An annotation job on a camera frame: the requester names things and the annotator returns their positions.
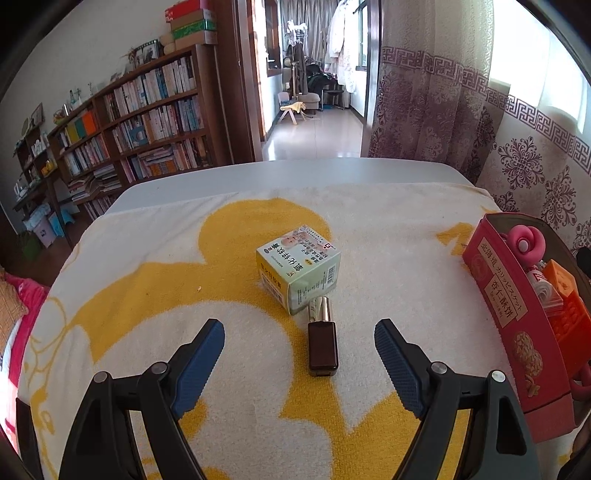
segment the small stool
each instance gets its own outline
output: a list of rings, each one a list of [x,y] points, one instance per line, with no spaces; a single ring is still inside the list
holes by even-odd
[[[306,110],[306,104],[304,102],[292,102],[292,103],[288,103],[286,105],[281,105],[279,107],[279,110],[281,110],[283,112],[283,115],[279,119],[278,123],[280,123],[285,118],[285,116],[289,113],[289,116],[291,117],[291,122],[294,125],[297,125],[296,118],[294,117],[294,111],[299,113],[303,120],[306,120],[306,116],[304,115],[304,110]]]

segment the stacked boxes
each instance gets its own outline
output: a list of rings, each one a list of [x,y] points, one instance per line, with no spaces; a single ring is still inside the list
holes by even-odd
[[[216,14],[204,6],[203,0],[185,0],[165,11],[171,31],[167,38],[174,42],[176,50],[195,44],[217,44]]]

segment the tiled floor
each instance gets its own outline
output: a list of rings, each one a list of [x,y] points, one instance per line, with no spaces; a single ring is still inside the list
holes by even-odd
[[[264,144],[264,160],[314,160],[358,157],[363,125],[348,109],[326,109],[307,120],[296,114],[297,125],[286,116]]]

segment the green box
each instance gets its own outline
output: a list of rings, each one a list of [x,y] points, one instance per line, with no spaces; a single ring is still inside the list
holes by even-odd
[[[216,31],[216,23],[213,20],[207,20],[204,18],[203,20],[198,20],[194,23],[173,30],[173,37],[175,40],[178,40],[179,38],[186,37],[191,33],[199,32],[201,30]]]

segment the bookshelf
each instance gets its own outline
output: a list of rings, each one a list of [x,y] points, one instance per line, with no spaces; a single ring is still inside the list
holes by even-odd
[[[193,45],[123,75],[48,135],[60,175],[91,219],[126,189],[227,164],[213,46]]]

